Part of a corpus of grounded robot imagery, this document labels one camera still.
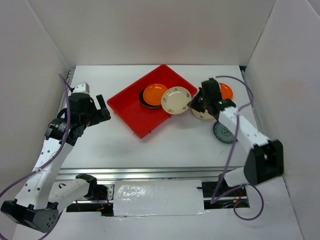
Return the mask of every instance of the orange plate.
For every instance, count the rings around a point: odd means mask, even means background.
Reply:
[[[143,92],[143,99],[147,104],[152,106],[161,105],[161,99],[164,93],[167,91],[167,87],[162,84],[152,84],[147,86]]]
[[[220,83],[220,92],[222,94],[222,99],[232,99],[234,96],[234,92],[232,91],[231,87],[225,83]]]

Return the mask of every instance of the beige plate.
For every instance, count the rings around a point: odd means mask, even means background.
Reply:
[[[193,115],[195,115],[198,119],[201,119],[201,120],[212,120],[214,119],[213,116],[211,116],[207,110],[205,110],[205,112],[199,112],[199,111],[196,111],[194,109],[191,109]]]
[[[169,114],[182,114],[188,109],[187,104],[191,99],[191,94],[187,89],[175,86],[163,94],[161,105]]]

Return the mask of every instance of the black plate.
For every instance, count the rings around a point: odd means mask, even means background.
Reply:
[[[157,108],[159,108],[161,105],[157,105],[157,106],[150,105],[144,100],[144,91],[145,91],[145,88],[142,89],[142,91],[139,94],[140,103],[142,103],[142,105],[145,106],[148,109],[157,109]]]
[[[228,128],[226,128],[225,125],[223,125],[219,121],[216,121],[213,125],[213,133],[217,139],[225,144],[232,144],[234,142],[235,136]]]

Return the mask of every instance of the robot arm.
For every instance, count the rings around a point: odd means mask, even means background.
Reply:
[[[96,108],[86,82],[77,85],[68,98],[71,113],[71,116],[68,116],[70,130],[63,148],[53,162],[40,169],[60,149],[67,126],[66,109],[63,109],[48,125],[40,156],[33,168],[36,173],[28,178],[14,200],[5,201],[1,206],[1,212],[15,222],[43,233],[54,227],[59,213],[74,200],[79,197],[92,199],[97,191],[106,190],[104,186],[97,185],[95,177],[86,174],[78,175],[61,189],[52,190],[63,162],[84,130],[111,118],[102,95],[96,96],[100,109]]]
[[[230,99],[222,99],[219,83],[210,78],[202,82],[200,91],[188,104],[192,109],[204,113],[205,110],[225,125],[234,135],[239,127],[237,140],[244,147],[247,159],[244,167],[228,171],[224,175],[222,188],[241,184],[257,185],[281,176],[284,172],[283,145],[278,140],[270,140],[259,132],[240,112]]]

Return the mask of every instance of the white cardboard wall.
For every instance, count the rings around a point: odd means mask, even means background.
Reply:
[[[2,191],[31,171],[38,159],[62,96],[58,73],[65,70],[24,1],[0,1],[0,33]],[[1,201],[12,200],[18,190]],[[16,224],[2,213],[0,222],[1,233],[12,239]]]
[[[246,69],[266,133],[284,145],[285,179],[305,240],[319,238],[320,17],[277,0]]]
[[[247,65],[275,0],[28,0],[75,65]]]

